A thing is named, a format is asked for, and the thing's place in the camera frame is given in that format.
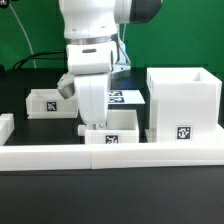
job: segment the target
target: white platform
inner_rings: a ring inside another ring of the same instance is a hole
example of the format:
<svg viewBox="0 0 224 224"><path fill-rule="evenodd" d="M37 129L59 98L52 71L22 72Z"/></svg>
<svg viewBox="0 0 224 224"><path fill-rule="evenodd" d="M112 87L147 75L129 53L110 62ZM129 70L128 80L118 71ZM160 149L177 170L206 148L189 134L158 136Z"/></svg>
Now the white platform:
<svg viewBox="0 0 224 224"><path fill-rule="evenodd" d="M0 146L5 144L14 129L13 114L2 114L0 116Z"/></svg>
<svg viewBox="0 0 224 224"><path fill-rule="evenodd" d="M0 148L0 171L224 165L224 141Z"/></svg>

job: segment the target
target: white container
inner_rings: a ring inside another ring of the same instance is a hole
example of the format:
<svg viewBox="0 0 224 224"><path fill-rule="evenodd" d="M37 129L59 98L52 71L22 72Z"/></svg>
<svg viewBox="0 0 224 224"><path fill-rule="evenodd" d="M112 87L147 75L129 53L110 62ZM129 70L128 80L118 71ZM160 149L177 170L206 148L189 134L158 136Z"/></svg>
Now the white container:
<svg viewBox="0 0 224 224"><path fill-rule="evenodd" d="M76 96L64 99L57 89L32 89L26 98L28 119L76 118Z"/></svg>
<svg viewBox="0 0 224 224"><path fill-rule="evenodd" d="M139 127L135 110L108 110L106 130L82 130L85 144L138 143Z"/></svg>
<svg viewBox="0 0 224 224"><path fill-rule="evenodd" d="M222 83L203 68L148 68L153 142L214 139Z"/></svg>

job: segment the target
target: white block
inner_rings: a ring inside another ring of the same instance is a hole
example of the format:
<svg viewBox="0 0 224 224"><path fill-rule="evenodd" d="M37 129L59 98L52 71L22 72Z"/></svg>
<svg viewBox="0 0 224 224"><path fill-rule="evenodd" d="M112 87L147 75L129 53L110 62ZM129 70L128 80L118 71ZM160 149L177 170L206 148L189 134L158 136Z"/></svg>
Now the white block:
<svg viewBox="0 0 224 224"><path fill-rule="evenodd" d="M76 96L64 99L57 89L32 89L26 98L29 119L76 118Z"/></svg>
<svg viewBox="0 0 224 224"><path fill-rule="evenodd" d="M138 143L139 127L135 110L108 110L106 130L85 130L86 144Z"/></svg>
<svg viewBox="0 0 224 224"><path fill-rule="evenodd" d="M2 114L0 116L0 146L5 144L14 129L13 114Z"/></svg>
<svg viewBox="0 0 224 224"><path fill-rule="evenodd" d="M150 132L156 142L216 132L222 83L203 68L148 68Z"/></svg>

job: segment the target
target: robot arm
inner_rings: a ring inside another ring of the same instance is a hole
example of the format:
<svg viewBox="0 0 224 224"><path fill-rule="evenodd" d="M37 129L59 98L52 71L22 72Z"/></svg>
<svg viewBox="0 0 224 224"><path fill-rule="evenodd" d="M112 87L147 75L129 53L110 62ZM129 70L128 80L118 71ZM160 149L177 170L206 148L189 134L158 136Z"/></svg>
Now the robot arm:
<svg viewBox="0 0 224 224"><path fill-rule="evenodd" d="M110 74L118 60L116 23L148 22L161 0L59 0L64 17L68 76L87 125L106 122ZM63 92L62 82L59 91Z"/></svg>

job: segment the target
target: green wall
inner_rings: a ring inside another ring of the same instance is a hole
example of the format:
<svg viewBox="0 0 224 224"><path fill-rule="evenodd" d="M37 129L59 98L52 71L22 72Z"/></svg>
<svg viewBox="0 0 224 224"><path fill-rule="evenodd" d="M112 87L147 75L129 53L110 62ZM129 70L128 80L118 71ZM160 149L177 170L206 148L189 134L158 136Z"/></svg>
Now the green wall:
<svg viewBox="0 0 224 224"><path fill-rule="evenodd" d="M12 5L35 53L64 49L57 0L20 0ZM132 66L203 66L224 80L223 10L223 0L164 0L153 21L127 26L126 44ZM9 8L0 10L0 21L0 63L10 69L30 52ZM38 61L37 66L63 67L64 62Z"/></svg>

